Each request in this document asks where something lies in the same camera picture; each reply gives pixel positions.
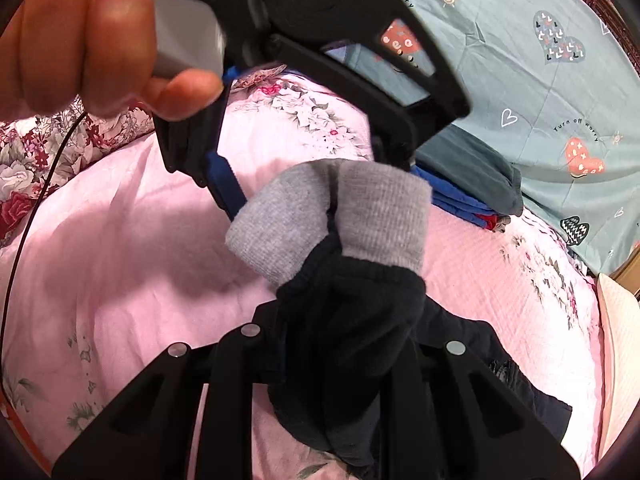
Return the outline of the person's left hand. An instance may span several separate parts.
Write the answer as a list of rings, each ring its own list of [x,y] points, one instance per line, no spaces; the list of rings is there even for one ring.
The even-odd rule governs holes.
[[[64,110],[81,98],[101,118],[141,103],[175,122],[224,88],[204,70],[153,74],[154,0],[25,0],[1,36],[1,119]]]

